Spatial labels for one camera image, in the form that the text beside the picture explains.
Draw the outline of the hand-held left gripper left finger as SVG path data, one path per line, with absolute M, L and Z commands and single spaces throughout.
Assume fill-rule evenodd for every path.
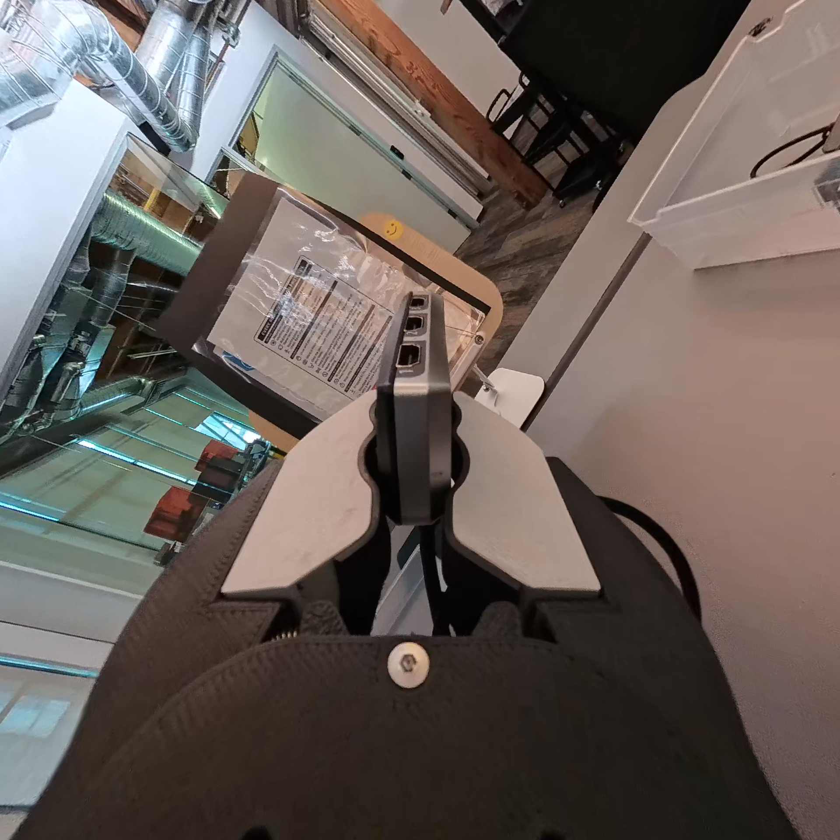
M 330 572 L 381 599 L 391 567 L 382 494 L 366 463 L 376 391 L 318 425 L 286 457 L 222 585 L 227 599 L 303 599 Z

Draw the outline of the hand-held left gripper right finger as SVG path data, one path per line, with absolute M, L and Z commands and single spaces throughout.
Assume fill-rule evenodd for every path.
M 444 545 L 516 592 L 601 592 L 541 448 L 472 397 L 454 399 L 464 467 Z

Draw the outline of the grey hdmi hub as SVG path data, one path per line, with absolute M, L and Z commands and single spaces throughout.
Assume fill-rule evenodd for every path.
M 375 465 L 382 505 L 397 524 L 440 519 L 453 486 L 454 400 L 445 306 L 405 294 L 388 329 L 376 383 Z

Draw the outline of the clear plastic bin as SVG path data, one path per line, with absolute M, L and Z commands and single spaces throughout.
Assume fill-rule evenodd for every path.
M 838 250 L 839 3 L 745 37 L 629 221 L 692 269 Z

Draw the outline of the wooden framed instruction sign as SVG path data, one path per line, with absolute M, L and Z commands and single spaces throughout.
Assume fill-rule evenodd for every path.
M 283 452 L 374 390 L 408 292 L 443 300 L 457 389 L 501 325 L 501 294 L 397 217 L 403 236 L 385 238 L 390 217 L 358 222 L 246 172 L 157 331 Z

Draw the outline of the black metal stool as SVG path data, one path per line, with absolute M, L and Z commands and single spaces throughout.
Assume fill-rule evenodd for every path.
M 560 204 L 595 192 L 599 207 L 631 147 L 576 100 L 522 72 L 516 87 L 500 89 L 486 117 Z

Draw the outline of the aluminium framed whiteboard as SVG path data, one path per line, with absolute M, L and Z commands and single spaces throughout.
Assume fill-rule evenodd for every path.
M 484 213 L 479 199 L 357 91 L 355 99 L 372 125 L 273 49 L 227 151 L 237 166 L 353 217 L 396 211 L 442 244 L 475 231 Z

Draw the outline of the wooden beam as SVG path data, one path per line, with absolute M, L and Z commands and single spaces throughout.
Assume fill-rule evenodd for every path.
M 372 1 L 323 5 L 429 111 L 431 119 L 491 179 L 527 209 L 548 189 L 543 179 L 420 48 Z

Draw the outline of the black partition panel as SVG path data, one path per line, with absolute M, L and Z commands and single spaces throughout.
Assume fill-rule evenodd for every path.
M 563 95 L 639 141 L 701 77 L 748 1 L 526 1 L 463 6 L 552 101 Z

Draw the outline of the insulated flexible duct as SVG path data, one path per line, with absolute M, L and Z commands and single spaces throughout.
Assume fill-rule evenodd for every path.
M 174 231 L 111 189 L 105 190 L 90 224 L 91 239 L 130 250 L 154 266 L 186 277 L 203 245 Z

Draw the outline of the silver air duct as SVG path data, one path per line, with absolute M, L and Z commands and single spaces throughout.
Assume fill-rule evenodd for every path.
M 49 115 L 78 73 L 94 69 L 138 125 L 176 153 L 200 133 L 212 33 L 224 2 L 158 2 L 133 50 L 98 8 L 33 2 L 2 44 L 1 125 Z

